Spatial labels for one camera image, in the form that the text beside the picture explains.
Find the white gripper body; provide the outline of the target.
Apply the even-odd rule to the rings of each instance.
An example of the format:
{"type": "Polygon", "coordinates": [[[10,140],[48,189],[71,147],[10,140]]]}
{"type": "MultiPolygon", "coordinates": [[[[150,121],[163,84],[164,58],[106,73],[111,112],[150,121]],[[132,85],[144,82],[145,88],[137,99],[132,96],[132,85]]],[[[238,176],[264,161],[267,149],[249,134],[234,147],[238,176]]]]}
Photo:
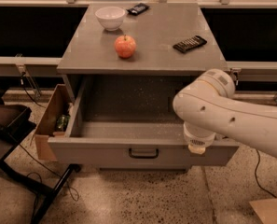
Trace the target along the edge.
{"type": "Polygon", "coordinates": [[[184,138],[189,145],[195,147],[208,147],[215,140],[215,132],[185,122],[184,138]]]}

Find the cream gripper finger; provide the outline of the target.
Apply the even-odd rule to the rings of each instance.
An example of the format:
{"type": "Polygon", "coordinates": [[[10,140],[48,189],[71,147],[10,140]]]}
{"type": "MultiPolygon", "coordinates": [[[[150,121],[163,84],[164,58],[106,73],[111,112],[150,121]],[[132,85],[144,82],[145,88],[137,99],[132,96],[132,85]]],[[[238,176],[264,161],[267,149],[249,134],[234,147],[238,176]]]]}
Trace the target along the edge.
{"type": "Polygon", "coordinates": [[[193,146],[193,145],[189,145],[188,149],[191,153],[194,153],[194,154],[197,154],[197,155],[202,155],[206,151],[205,147],[196,147],[196,146],[193,146]]]}

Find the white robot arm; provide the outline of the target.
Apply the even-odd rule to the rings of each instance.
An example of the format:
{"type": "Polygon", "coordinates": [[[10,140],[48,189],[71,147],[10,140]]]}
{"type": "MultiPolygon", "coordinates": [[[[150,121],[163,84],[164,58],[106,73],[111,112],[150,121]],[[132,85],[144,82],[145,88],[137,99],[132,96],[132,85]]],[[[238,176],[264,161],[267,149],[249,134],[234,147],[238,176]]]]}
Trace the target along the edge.
{"type": "Polygon", "coordinates": [[[277,158],[277,106],[236,101],[234,92],[230,75],[211,69],[175,95],[189,150],[202,154],[222,134],[277,158]]]}

